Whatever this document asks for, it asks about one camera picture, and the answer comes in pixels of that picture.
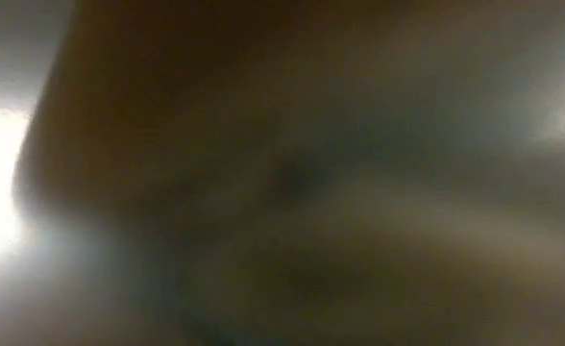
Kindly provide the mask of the brown plastic basket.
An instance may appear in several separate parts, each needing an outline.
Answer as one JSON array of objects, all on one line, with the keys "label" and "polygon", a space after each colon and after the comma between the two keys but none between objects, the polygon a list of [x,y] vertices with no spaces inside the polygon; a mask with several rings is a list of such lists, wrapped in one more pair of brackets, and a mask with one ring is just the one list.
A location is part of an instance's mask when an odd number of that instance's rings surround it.
[{"label": "brown plastic basket", "polygon": [[13,195],[69,343],[565,346],[565,0],[76,0]]}]

